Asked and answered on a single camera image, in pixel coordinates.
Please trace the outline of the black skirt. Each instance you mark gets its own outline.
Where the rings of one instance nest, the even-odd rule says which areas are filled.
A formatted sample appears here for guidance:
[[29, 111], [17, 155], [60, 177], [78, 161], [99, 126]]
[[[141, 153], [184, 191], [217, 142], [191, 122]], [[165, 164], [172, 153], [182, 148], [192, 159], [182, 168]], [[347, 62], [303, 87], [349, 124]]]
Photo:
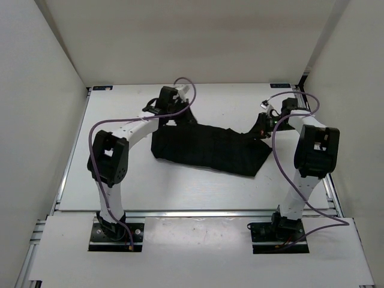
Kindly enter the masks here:
[[165, 125], [152, 134], [157, 159], [254, 177], [272, 148], [248, 133], [201, 124]]

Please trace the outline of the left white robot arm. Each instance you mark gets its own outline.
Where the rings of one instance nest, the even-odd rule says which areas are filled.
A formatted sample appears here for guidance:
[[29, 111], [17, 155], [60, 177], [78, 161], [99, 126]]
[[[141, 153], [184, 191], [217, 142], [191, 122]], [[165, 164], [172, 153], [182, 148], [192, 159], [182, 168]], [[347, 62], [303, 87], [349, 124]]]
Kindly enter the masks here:
[[[159, 96], [151, 99], [137, 117], [105, 120], [91, 128], [87, 168], [99, 191], [100, 211], [97, 219], [112, 240], [123, 238], [126, 232], [121, 182], [128, 172], [130, 149], [169, 120], [193, 120], [186, 98], [189, 89], [188, 85], [164, 86]], [[100, 130], [92, 135], [97, 126], [118, 121], [122, 125], [116, 130]]]

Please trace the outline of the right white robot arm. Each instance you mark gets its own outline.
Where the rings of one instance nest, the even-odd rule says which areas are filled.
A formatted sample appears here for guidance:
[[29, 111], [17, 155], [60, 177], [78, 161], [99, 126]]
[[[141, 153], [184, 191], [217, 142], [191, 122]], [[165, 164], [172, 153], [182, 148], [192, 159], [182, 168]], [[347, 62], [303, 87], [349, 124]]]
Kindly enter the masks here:
[[269, 232], [275, 239], [282, 240], [298, 228], [304, 206], [308, 203], [317, 184], [334, 171], [337, 164], [340, 131], [321, 124], [314, 113], [298, 106], [297, 98], [287, 98], [282, 102], [281, 112], [273, 114], [274, 108], [268, 100], [260, 106], [265, 109], [258, 115], [250, 130], [257, 139], [272, 137], [272, 153], [279, 169], [282, 166], [275, 150], [275, 134], [278, 131], [295, 130], [299, 133], [293, 165], [295, 175], [289, 179], [289, 192], [272, 216]]

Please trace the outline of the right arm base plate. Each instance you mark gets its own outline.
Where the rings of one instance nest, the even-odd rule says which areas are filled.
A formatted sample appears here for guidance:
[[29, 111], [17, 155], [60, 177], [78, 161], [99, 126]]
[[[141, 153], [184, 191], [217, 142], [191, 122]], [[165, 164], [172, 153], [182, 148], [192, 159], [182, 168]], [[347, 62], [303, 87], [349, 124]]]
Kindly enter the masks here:
[[275, 211], [269, 222], [247, 224], [253, 254], [307, 254], [309, 247], [301, 219], [290, 220]]

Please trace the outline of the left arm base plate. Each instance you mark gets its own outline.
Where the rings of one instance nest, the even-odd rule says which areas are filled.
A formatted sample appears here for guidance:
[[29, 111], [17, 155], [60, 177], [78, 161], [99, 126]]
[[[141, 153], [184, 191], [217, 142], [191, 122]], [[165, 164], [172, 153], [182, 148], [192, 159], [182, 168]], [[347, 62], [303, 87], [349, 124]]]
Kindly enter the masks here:
[[98, 220], [94, 219], [88, 251], [140, 253], [143, 248], [145, 224], [143, 222], [130, 222], [126, 223], [126, 225], [132, 234], [133, 245], [131, 245], [131, 239], [124, 227], [119, 227], [117, 233], [113, 233], [110, 229], [103, 227]]

